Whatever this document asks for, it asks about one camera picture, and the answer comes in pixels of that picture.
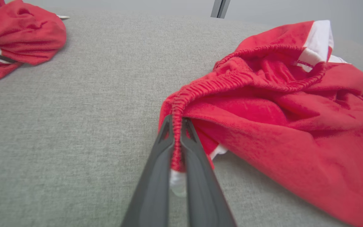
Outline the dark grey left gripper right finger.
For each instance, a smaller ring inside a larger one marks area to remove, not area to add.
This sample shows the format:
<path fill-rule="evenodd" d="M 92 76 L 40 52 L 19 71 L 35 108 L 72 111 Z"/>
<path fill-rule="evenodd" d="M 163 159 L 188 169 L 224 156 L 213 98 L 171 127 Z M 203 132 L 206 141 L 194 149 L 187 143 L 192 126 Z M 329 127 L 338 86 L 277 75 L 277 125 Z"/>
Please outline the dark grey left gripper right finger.
<path fill-rule="evenodd" d="M 182 121 L 181 150 L 186 167 L 188 219 L 191 227 L 236 227 L 237 224 L 203 149 L 193 122 Z"/>

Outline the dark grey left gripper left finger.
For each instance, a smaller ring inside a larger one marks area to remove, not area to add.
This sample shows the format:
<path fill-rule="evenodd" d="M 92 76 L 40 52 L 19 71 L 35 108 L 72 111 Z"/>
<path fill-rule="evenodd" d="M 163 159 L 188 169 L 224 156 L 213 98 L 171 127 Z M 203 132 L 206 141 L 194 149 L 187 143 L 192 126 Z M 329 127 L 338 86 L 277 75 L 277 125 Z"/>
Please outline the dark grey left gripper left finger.
<path fill-rule="evenodd" d="M 168 226 L 170 164 L 174 143 L 172 116 L 167 115 L 123 218 L 123 227 Z"/>

